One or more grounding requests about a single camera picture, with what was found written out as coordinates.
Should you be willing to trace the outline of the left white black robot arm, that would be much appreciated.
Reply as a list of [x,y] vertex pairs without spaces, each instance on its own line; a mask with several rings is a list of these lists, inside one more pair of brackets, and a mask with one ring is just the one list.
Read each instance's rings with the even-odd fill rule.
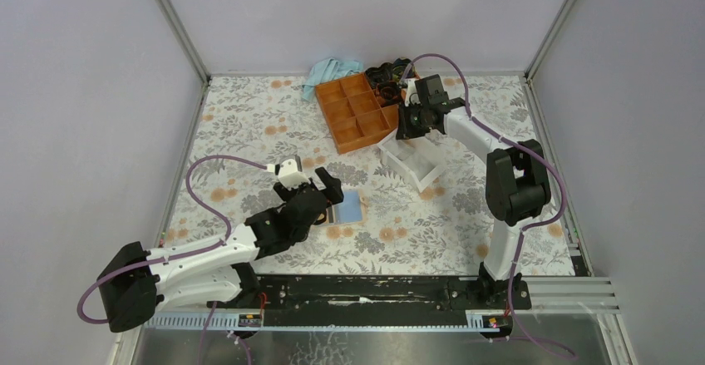
[[225,234],[181,246],[144,249],[123,246],[97,278],[97,288],[113,333],[141,326],[156,312],[200,303],[253,304],[259,281],[252,263],[291,249],[308,237],[327,210],[343,202],[340,179],[319,167],[323,182],[297,188],[274,185],[282,204],[226,225]]

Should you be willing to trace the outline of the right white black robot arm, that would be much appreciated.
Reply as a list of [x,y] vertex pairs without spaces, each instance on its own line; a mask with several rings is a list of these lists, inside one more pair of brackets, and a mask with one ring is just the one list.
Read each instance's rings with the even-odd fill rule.
[[523,228],[551,201],[543,148],[536,140],[509,142],[473,115],[465,100],[450,98],[438,75],[405,83],[397,140],[438,131],[462,143],[486,166],[486,205],[495,220],[489,251],[479,268],[476,295],[485,307],[498,308],[520,280],[517,263]]

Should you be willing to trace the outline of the beige card holder wallet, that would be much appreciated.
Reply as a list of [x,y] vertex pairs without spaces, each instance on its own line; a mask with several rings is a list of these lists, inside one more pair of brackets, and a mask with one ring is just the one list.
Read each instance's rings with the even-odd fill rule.
[[363,223],[367,219],[367,204],[359,190],[345,190],[343,201],[328,208],[325,225]]

